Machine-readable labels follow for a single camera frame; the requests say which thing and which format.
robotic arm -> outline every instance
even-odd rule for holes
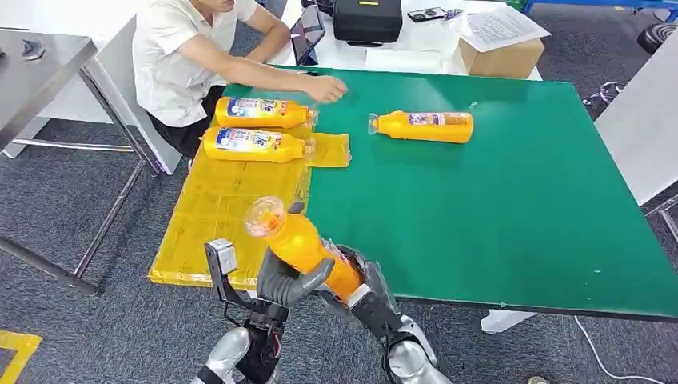
[[[436,368],[438,361],[424,332],[402,314],[386,285],[379,265],[360,252],[337,246],[362,272],[364,283],[349,298],[347,306],[322,292],[325,302],[339,313],[354,316],[384,347],[383,368],[392,384],[451,384]]]
[[[301,212],[303,205],[290,207]],[[384,347],[383,368],[393,384],[451,384],[437,370],[437,357],[421,328],[402,314],[378,264],[368,262],[356,250],[337,246],[361,272],[363,284],[344,304],[331,292],[320,296],[335,311],[357,319]],[[238,384],[278,384],[277,362],[289,309],[318,288],[329,276],[334,260],[327,258],[311,273],[300,275],[270,250],[266,251],[257,284],[259,299],[245,301],[229,284],[228,273],[236,270],[233,245],[225,239],[205,244],[214,289],[225,302],[224,315],[238,328],[228,332],[212,349],[205,365],[191,384],[234,384],[233,368],[245,380]],[[228,316],[229,305],[249,311],[243,324]]]

man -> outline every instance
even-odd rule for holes
[[[247,57],[231,56],[236,21],[265,36]],[[289,41],[289,29],[254,0],[150,0],[137,15],[133,62],[137,100],[158,133],[195,157],[224,85],[306,92],[335,102],[346,85],[262,64]]]

green tabletop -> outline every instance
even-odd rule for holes
[[[678,276],[572,85],[317,71],[349,92],[320,108],[316,131],[350,134],[353,160],[313,170],[308,216],[322,236],[378,260],[397,296],[678,318]],[[367,134],[369,113],[394,110],[470,111],[473,137]]]

plastic bottle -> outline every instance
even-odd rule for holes
[[[323,258],[335,260],[325,284],[346,302],[361,284],[353,264],[332,242],[323,240],[316,227],[303,214],[290,214],[279,198],[259,198],[245,214],[250,236],[263,238],[283,261],[303,274],[310,272]]]
[[[369,114],[367,131],[392,138],[463,143],[473,133],[473,116],[465,112],[408,114],[397,110],[384,116]]]
[[[261,98],[220,98],[214,115],[220,126],[294,128],[315,125],[317,112],[296,102]]]
[[[290,162],[310,158],[315,141],[301,140],[291,134],[247,130],[242,128],[209,128],[202,136],[202,145],[209,158],[244,162]]]

metal table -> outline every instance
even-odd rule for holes
[[[22,57],[24,39],[40,42],[45,48],[45,53],[33,61],[24,60]],[[97,53],[97,48],[90,38],[60,34],[36,34],[21,30],[0,30],[0,47],[5,52],[5,55],[0,58],[0,90],[2,90],[0,93],[0,151],[4,150],[8,144],[17,142],[32,146],[54,146],[74,150],[127,152],[139,157],[132,174],[72,273],[0,235],[0,250],[28,262],[32,266],[66,282],[69,286],[78,288],[85,294],[98,294],[99,288],[83,280],[82,275],[122,208],[122,204],[142,172],[144,165],[148,165],[155,174],[159,173],[159,169],[146,155],[129,128],[122,122],[118,113],[110,105],[87,70],[86,63]],[[113,124],[125,137],[128,146],[48,142],[46,140],[17,138],[26,124],[50,104],[59,91],[75,75],[80,76],[99,101]]]

